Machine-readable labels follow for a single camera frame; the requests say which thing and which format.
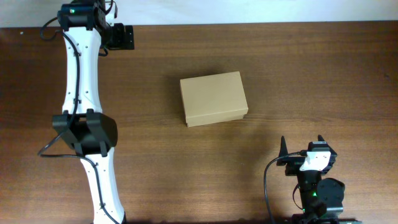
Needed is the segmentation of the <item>brown cardboard box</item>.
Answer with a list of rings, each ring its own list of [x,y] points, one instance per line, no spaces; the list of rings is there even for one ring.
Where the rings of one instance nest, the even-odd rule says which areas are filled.
[[[249,110],[239,71],[181,79],[180,90],[189,128],[242,119]]]

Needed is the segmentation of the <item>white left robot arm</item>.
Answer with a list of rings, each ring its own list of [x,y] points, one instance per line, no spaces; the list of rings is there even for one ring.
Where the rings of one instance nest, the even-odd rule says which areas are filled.
[[[118,131],[113,118],[103,114],[98,92],[98,59],[109,50],[134,49],[132,26],[109,24],[117,14],[113,1],[72,1],[57,12],[67,50],[67,90],[62,113],[52,125],[85,169],[93,200],[94,223],[125,223],[114,174]]]

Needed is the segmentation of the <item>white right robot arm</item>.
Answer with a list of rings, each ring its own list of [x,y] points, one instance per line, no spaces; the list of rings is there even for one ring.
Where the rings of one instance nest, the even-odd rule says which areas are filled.
[[[292,215],[292,223],[338,223],[343,212],[345,185],[333,178],[323,178],[336,162],[337,153],[321,135],[317,141],[297,155],[289,153],[285,137],[281,137],[278,166],[285,167],[286,176],[295,176],[302,211]]]

